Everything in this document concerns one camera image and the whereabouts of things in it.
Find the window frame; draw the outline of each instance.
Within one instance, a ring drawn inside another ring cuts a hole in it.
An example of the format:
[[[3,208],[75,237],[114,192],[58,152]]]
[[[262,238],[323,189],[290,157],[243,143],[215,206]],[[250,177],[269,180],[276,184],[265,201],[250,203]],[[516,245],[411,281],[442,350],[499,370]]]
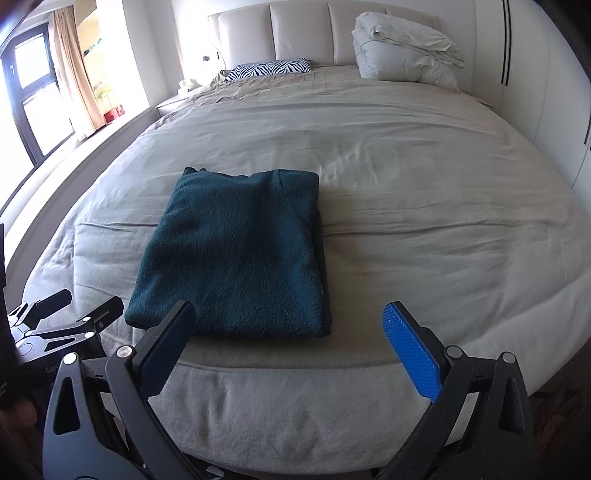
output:
[[[15,57],[15,47],[23,43],[30,38],[33,38],[39,34],[43,34],[43,40],[45,43],[45,49],[47,54],[47,60],[49,62],[49,73],[43,77],[35,80],[25,88],[21,87],[21,83],[18,77],[18,66]],[[41,165],[49,156],[52,155],[58,148],[60,148],[69,138],[74,135],[74,129],[72,133],[66,138],[61,140],[55,147],[51,149],[46,155],[43,155],[39,143],[33,134],[31,125],[25,113],[23,103],[33,95],[35,95],[42,88],[55,83],[57,84],[56,70],[53,65],[53,59],[51,58],[51,50],[49,46],[49,23],[38,25],[30,30],[27,30],[20,35],[15,36],[7,45],[6,49],[2,53],[2,69],[4,71],[4,79],[8,89],[8,96],[12,107],[12,116],[14,118],[17,131],[21,136],[21,141],[27,151],[29,158],[33,164],[33,169],[36,169]]]

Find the pillow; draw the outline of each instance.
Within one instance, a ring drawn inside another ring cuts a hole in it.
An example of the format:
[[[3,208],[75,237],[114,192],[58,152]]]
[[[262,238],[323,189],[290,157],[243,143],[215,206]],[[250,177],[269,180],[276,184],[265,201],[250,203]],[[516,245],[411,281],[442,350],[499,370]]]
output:
[[[260,61],[236,66],[228,73],[225,81],[235,82],[249,77],[263,77],[281,73],[308,73],[311,71],[310,60],[308,59]]]
[[[365,32],[367,40],[377,40],[411,50],[462,68],[464,59],[457,45],[439,30],[405,18],[376,12],[364,12],[355,19],[355,30]]]
[[[450,67],[426,53],[383,41],[367,40],[353,31],[355,59],[361,78],[390,82],[419,82],[458,90]]]

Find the window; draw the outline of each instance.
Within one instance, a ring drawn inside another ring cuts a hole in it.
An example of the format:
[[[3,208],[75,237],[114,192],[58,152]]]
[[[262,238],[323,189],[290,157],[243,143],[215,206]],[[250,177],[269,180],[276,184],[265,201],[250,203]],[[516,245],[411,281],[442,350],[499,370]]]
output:
[[[2,54],[12,114],[33,167],[74,134],[57,86],[47,27],[18,35]]]
[[[8,89],[2,75],[0,60],[0,214],[8,204],[12,192],[33,170],[33,164],[12,117]]]

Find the zebra print pillow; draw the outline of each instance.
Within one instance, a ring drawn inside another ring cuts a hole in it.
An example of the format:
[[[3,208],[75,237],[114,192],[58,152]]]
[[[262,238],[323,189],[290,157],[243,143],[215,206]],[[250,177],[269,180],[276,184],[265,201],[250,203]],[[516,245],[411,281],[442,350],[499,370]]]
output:
[[[248,77],[264,77],[281,73],[307,73],[311,71],[310,60],[308,59],[260,61],[237,65],[228,73],[225,81],[234,82]]]

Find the padded headboard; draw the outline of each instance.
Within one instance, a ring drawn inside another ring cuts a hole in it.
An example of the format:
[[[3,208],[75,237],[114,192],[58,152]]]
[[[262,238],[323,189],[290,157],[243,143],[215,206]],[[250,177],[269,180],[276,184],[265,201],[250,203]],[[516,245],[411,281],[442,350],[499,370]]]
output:
[[[439,19],[409,8],[360,0],[284,0],[209,16],[209,35],[227,69],[255,61],[307,58],[355,65],[355,18],[363,12],[406,18],[439,30]]]

